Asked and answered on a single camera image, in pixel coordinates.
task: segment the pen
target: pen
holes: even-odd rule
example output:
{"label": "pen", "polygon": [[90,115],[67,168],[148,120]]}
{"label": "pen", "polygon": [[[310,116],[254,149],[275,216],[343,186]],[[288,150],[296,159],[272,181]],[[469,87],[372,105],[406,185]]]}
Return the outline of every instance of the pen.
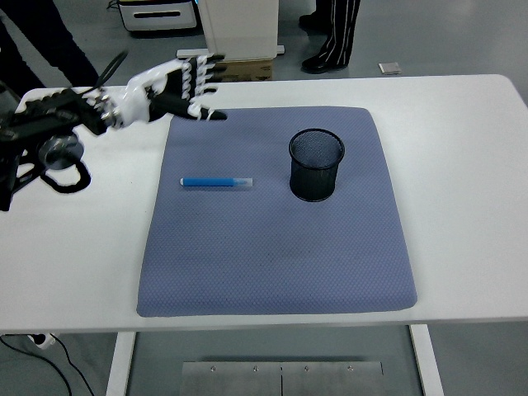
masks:
{"label": "pen", "polygon": [[185,187],[251,187],[252,178],[237,177],[183,177],[180,184]]}

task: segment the cable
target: cable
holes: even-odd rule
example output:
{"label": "cable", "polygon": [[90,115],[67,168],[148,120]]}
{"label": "cable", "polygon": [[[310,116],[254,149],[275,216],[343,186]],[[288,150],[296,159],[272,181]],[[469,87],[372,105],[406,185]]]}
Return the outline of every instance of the cable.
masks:
{"label": "cable", "polygon": [[123,61],[126,58],[126,55],[128,55],[128,51],[123,51],[119,53],[113,60],[106,66],[106,68],[103,70],[99,78],[97,79],[95,85],[88,89],[87,91],[81,92],[80,95],[84,95],[85,93],[89,93],[93,91],[94,89],[98,89],[99,87],[102,87],[104,83],[106,83],[110,77],[116,72],[117,68],[120,67],[120,65],[123,63]]}
{"label": "cable", "polygon": [[88,390],[90,391],[90,395],[91,396],[95,396],[92,392],[92,388],[90,388],[90,385],[88,384],[88,381],[86,381],[86,378],[84,378],[84,375],[83,373],[80,371],[80,369],[74,364],[72,363],[72,361],[70,360],[69,358],[69,354],[68,354],[68,349],[66,348],[66,346],[64,345],[64,343],[62,341],[60,341],[54,334],[51,334],[51,337],[53,337],[55,340],[57,340],[57,342],[60,344],[60,346],[64,349],[64,353],[66,354],[66,357],[68,358],[68,363],[79,373],[79,375],[81,375],[81,378],[82,380],[84,381],[84,384],[86,384]]}
{"label": "cable", "polygon": [[49,365],[51,365],[51,366],[55,369],[55,371],[57,371],[57,372],[59,373],[60,378],[62,378],[62,379],[63,379],[63,382],[66,384],[66,387],[68,388],[68,395],[69,395],[69,396],[72,396],[72,389],[71,389],[70,386],[69,386],[69,382],[68,382],[68,380],[66,379],[66,377],[64,376],[64,374],[62,373],[62,371],[59,370],[59,367],[57,367],[53,361],[49,361],[49,360],[46,359],[45,357],[38,356],[38,355],[35,355],[35,354],[33,354],[33,353],[26,352],[26,351],[22,351],[22,350],[20,350],[20,349],[18,349],[18,348],[15,348],[14,346],[11,346],[11,345],[7,344],[5,341],[3,341],[2,336],[0,336],[0,342],[1,342],[3,345],[5,345],[6,347],[8,347],[9,349],[12,349],[13,351],[20,352],[20,353],[22,353],[22,354],[24,354],[24,355],[28,355],[28,356],[31,356],[31,357],[36,357],[37,359],[41,359],[42,361],[45,361],[46,363],[48,363]]}

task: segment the pen holder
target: pen holder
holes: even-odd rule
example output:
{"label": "pen holder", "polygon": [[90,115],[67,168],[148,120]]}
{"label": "pen holder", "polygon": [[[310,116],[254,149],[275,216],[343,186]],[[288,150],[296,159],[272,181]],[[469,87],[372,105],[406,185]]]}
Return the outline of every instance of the pen holder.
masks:
{"label": "pen holder", "polygon": [[290,141],[290,189],[301,200],[326,200],[336,186],[345,145],[335,134],[317,128],[302,130]]}

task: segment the person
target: person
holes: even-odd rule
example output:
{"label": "person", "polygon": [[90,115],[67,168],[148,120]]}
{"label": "person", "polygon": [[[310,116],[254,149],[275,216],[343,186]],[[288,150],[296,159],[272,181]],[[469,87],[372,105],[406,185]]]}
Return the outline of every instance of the person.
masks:
{"label": "person", "polygon": [[357,12],[361,0],[316,0],[316,10],[299,18],[304,29],[328,35],[319,53],[302,63],[306,73],[346,68],[350,62]]}
{"label": "person", "polygon": [[[74,87],[91,87],[96,83],[97,71],[73,41],[53,0],[0,0],[0,9]],[[1,20],[0,80],[19,97],[45,86],[24,62]]]}

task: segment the gray mat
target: gray mat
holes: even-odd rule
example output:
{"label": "gray mat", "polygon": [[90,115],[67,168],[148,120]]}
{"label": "gray mat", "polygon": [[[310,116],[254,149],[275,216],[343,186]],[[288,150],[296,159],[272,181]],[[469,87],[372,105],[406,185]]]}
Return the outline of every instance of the gray mat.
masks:
{"label": "gray mat", "polygon": [[[417,301],[398,210],[370,113],[345,107],[229,110],[174,117],[148,235],[138,314],[336,314]],[[340,136],[336,190],[309,203],[289,188],[290,138]],[[183,187],[181,177],[254,186]]]}

